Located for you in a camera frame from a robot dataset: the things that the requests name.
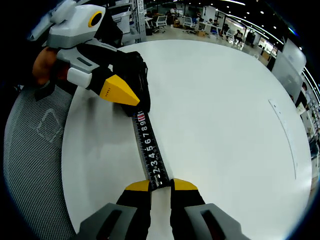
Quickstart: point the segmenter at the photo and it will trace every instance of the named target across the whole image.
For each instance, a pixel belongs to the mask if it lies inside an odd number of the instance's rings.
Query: gray mesh fabric
[[[59,87],[36,102],[35,89],[24,87],[4,134],[3,174],[20,214],[41,240],[75,235],[61,178],[64,127],[72,96]]]

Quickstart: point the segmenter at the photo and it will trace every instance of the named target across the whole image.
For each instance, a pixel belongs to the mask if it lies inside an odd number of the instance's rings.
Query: human hand
[[[57,53],[57,49],[46,47],[36,57],[32,67],[32,74],[37,85],[44,85],[50,80],[51,71],[57,61]],[[56,77],[66,81],[69,67],[67,63],[63,64],[58,69]]]

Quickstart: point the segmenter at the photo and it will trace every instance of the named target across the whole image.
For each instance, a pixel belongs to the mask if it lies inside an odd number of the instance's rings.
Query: yellow tip
[[[189,181],[184,181],[178,178],[174,178],[175,190],[198,190],[198,188]]]
[[[132,106],[137,106],[140,102],[129,85],[117,75],[113,75],[105,80],[100,92],[100,98],[113,103]]]
[[[148,192],[148,189],[149,189],[149,180],[137,181],[125,188],[125,190],[143,191],[143,192]]]

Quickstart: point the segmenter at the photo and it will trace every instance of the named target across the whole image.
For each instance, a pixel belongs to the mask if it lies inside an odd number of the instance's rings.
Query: white round table
[[[195,184],[248,238],[285,239],[307,205],[311,156],[295,105],[273,74],[248,54],[200,41],[121,50],[138,51],[147,63],[149,116],[169,176]],[[292,151],[269,100],[282,112]],[[144,179],[131,118],[78,87],[62,146],[64,197],[75,231]],[[174,239],[170,212],[170,189],[154,191],[147,239]]]

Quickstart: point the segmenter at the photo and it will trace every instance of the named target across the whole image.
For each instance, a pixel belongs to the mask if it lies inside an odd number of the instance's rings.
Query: tape measure blade
[[[170,179],[148,114],[139,111],[132,117],[132,122],[143,169],[151,182],[151,190],[170,186]]]

